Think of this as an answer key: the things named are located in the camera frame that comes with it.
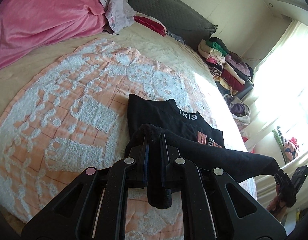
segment white curtain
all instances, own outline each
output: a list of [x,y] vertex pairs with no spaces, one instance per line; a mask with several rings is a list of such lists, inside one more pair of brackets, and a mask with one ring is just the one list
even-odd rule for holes
[[[293,20],[279,42],[254,70],[254,89],[244,98],[251,108],[251,123],[245,133],[252,149],[282,120],[297,123],[308,107],[308,27]],[[303,154],[283,167],[290,176],[298,166],[308,165],[308,145]],[[271,176],[256,179],[258,200],[264,206],[275,195]],[[308,179],[295,207],[308,202]]]

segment quilted headboard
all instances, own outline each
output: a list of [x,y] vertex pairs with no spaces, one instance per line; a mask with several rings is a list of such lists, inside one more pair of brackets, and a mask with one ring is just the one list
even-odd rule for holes
[[181,36],[194,50],[202,39],[209,39],[217,29],[180,0],[129,0],[129,5],[161,21],[167,30]]

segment gray patterned fabric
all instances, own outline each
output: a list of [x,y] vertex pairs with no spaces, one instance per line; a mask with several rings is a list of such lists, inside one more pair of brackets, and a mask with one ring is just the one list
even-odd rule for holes
[[128,3],[135,11],[162,22],[167,30],[181,36],[195,51],[200,41],[208,40],[217,29],[180,0],[129,0]]

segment purple cloth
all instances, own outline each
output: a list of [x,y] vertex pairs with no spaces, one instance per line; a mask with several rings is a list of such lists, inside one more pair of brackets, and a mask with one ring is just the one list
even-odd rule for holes
[[236,68],[237,70],[241,71],[244,75],[250,76],[250,70],[248,69],[248,67],[246,66],[246,64],[244,62],[241,63],[237,63],[234,60],[232,60],[230,55],[226,55],[225,56],[225,60],[228,63],[231,63],[231,65]]

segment round metal pivot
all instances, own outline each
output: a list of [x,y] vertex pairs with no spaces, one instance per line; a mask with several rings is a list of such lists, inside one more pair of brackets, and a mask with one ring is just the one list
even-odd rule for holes
[[221,176],[221,175],[224,174],[224,171],[222,169],[220,169],[220,168],[216,168],[216,169],[214,169],[214,174],[218,175],[218,176]]
[[134,159],[131,158],[131,157],[127,157],[127,158],[124,160],[124,162],[125,162],[126,164],[132,164],[132,163],[134,162]]
[[88,169],[86,170],[86,174],[87,174],[87,175],[93,175],[93,174],[95,174],[95,172],[96,172],[96,169],[93,168],[93,167],[90,167],[90,168],[88,168]]
[[175,162],[176,162],[177,164],[184,164],[184,163],[185,163],[185,160],[184,160],[183,158],[177,158],[177,159],[175,159]]

